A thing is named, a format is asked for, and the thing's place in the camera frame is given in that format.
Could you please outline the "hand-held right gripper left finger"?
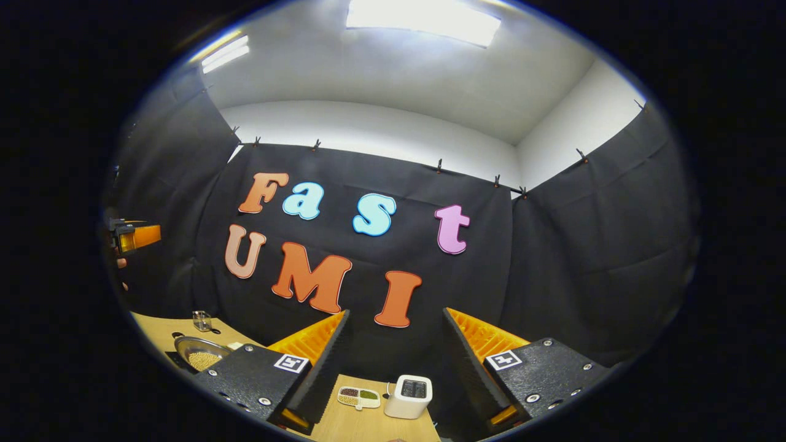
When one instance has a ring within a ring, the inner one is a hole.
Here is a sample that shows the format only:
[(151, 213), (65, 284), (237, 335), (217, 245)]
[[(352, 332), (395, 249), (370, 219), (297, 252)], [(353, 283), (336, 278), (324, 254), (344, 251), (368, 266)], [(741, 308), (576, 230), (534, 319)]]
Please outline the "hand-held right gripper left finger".
[(342, 370), (350, 318), (346, 309), (268, 347), (242, 344), (195, 381), (258, 421), (311, 433)]

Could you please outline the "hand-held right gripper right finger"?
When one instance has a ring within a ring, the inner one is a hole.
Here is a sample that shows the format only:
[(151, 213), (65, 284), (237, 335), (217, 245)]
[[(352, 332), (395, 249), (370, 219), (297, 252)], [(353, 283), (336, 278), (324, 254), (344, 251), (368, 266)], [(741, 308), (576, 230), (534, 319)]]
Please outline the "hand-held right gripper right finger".
[(450, 363), (491, 433), (567, 408), (611, 372), (557, 339), (528, 341), (452, 308), (442, 327)]

